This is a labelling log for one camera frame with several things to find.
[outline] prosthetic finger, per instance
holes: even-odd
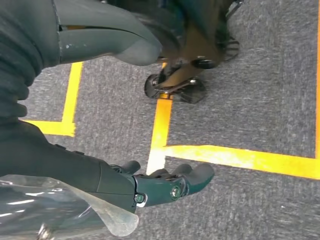
[[[200,164],[195,169],[183,164],[174,171],[174,174],[161,169],[149,176],[134,175],[134,200],[137,207],[171,203],[180,197],[203,190],[214,175],[214,169],[207,163]]]

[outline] black sleeve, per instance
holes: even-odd
[[[132,211],[130,180],[103,160],[52,145],[38,127],[19,120],[27,114],[18,101],[28,97],[28,87],[60,62],[58,31],[51,0],[1,1],[0,177],[51,177]]]

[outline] plastic sheet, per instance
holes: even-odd
[[[135,214],[49,177],[0,177],[0,196],[2,240],[124,237],[139,222]]]

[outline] yellow tape line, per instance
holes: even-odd
[[[82,67],[82,62],[73,63],[71,66],[61,122],[37,120],[26,120],[26,122],[35,125],[42,130],[44,134],[47,135],[74,137],[75,132],[75,124],[73,121],[77,105],[79,84],[82,79]]]
[[[320,180],[318,160],[212,145],[179,145],[163,149],[166,156]]]

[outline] chair caster wheel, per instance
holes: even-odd
[[[157,88],[161,74],[152,74],[144,84],[144,93],[150,99],[174,99],[174,101],[196,104],[206,95],[205,86],[199,79],[191,78],[177,86]]]

